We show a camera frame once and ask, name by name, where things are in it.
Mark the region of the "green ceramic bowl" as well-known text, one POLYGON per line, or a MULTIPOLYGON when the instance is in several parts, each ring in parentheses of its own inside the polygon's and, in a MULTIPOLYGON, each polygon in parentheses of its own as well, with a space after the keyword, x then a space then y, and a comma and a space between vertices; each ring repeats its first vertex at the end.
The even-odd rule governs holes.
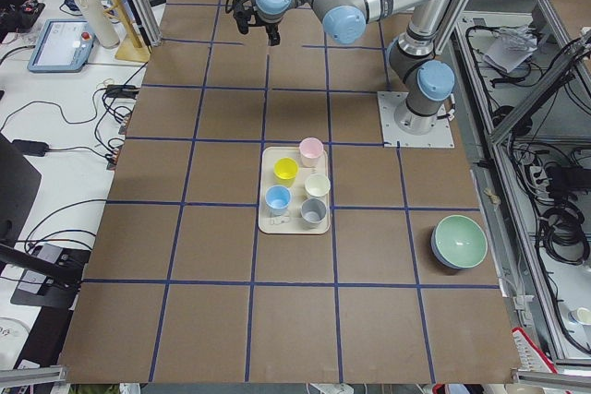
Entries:
POLYGON ((488 252, 484 231, 472 219, 450 215, 432 231, 430 246, 439 262, 451 269, 472 269, 480 265, 488 252))

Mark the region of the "cream plastic tray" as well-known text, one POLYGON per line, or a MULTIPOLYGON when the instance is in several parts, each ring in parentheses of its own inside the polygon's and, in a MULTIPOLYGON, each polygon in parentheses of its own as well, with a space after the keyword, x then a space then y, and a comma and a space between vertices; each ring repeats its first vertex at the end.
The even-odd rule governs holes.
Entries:
POLYGON ((300 213, 302 203, 309 197, 306 194, 304 182, 312 173, 323 173, 328 176, 328 157, 324 152, 318 164, 314 167, 305 167, 297 147, 268 147, 263 151, 261 160, 261 176, 259 181, 259 229, 266 234, 323 234, 331 224, 330 193, 321 199, 327 208, 327 217, 319 228, 307 229, 300 213), (273 185, 278 185, 273 175, 273 165, 281 158, 292 158, 299 171, 294 184, 288 187, 292 194, 292 200, 285 214, 272 216, 265 204, 265 193, 273 185))

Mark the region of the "black power adapter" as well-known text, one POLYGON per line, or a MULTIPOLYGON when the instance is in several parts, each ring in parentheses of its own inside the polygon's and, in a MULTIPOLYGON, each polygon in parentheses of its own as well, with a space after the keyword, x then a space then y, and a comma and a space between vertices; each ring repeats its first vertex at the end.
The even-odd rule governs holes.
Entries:
POLYGON ((46 142, 14 139, 12 145, 23 155, 33 157, 44 157, 50 150, 46 142))

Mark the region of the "blue teach pendant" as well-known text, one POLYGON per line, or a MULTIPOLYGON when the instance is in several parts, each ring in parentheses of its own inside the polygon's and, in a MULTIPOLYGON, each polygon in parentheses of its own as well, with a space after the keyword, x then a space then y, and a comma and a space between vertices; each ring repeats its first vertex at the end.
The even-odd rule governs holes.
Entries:
POLYGON ((76 73, 87 63, 95 36, 86 20, 48 19, 28 62, 32 73, 76 73))

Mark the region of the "black usb hub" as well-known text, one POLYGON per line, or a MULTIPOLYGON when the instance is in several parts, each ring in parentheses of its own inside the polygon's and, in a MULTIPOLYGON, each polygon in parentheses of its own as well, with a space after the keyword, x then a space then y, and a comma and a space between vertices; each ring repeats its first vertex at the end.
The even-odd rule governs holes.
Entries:
POLYGON ((135 100, 139 93, 139 88, 134 85, 108 85, 105 89, 106 98, 130 99, 135 100))

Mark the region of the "pale green plastic cup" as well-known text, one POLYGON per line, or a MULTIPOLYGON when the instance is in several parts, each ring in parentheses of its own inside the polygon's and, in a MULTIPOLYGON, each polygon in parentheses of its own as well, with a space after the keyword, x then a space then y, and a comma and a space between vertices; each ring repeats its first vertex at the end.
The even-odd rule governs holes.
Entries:
POLYGON ((323 199, 331 191, 331 181, 326 174, 312 173, 305 182, 304 187, 309 198, 323 199))

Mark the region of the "grey plastic cup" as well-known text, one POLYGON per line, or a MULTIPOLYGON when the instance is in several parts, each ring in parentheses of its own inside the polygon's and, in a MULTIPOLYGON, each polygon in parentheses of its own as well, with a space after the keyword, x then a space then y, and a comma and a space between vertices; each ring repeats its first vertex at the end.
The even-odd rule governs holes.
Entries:
POLYGON ((322 200, 308 198, 302 203, 300 213, 307 229, 319 228, 327 217, 327 208, 322 200))

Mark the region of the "wooden stand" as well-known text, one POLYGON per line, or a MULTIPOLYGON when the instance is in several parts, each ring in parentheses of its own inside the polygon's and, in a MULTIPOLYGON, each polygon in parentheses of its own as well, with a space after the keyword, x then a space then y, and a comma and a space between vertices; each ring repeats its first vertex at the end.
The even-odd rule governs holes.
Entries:
POLYGON ((126 31, 126 37, 121 41, 115 58, 118 60, 146 63, 150 60, 150 51, 148 46, 139 37, 135 30, 132 21, 124 7, 123 0, 111 0, 113 7, 117 12, 119 21, 123 24, 126 31))

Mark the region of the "blue plastic cup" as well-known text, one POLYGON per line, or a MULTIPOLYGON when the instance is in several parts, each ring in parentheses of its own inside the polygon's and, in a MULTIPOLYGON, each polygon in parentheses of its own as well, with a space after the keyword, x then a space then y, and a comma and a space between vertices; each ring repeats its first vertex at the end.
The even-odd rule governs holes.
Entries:
POLYGON ((292 200, 292 194, 288 187, 273 185, 265 193, 265 204, 272 216, 285 214, 292 200))

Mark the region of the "pink plastic cup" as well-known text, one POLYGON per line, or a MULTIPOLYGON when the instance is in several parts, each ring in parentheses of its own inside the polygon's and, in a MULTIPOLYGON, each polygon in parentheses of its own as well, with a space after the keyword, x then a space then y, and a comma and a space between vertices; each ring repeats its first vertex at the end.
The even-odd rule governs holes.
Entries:
POLYGON ((298 148, 300 160, 308 168, 316 166, 324 153, 322 141, 315 137, 304 138, 298 148))

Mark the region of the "yellow plastic cup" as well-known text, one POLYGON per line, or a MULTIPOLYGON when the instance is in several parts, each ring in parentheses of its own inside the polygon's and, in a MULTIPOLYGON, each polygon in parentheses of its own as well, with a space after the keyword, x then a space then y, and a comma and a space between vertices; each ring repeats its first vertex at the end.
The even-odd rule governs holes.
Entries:
POLYGON ((286 187, 294 184, 298 171, 299 166, 292 158, 281 158, 273 165, 273 175, 276 183, 286 187))

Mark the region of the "black monitor stand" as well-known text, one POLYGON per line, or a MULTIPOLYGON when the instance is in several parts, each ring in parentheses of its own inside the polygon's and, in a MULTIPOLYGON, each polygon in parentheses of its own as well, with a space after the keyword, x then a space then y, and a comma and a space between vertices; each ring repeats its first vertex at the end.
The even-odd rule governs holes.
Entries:
POLYGON ((1 266, 22 269, 10 302, 68 309, 78 295, 90 252, 35 241, 23 229, 42 175, 5 137, 1 138, 1 266))

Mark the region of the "crumpled white paper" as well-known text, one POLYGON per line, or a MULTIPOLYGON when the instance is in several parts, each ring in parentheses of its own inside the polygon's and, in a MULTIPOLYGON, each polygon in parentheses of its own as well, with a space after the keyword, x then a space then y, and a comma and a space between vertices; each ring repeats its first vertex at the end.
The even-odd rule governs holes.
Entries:
POLYGON ((513 72, 537 50, 537 37, 526 25, 500 27, 496 33, 497 38, 485 51, 483 61, 505 74, 513 72))

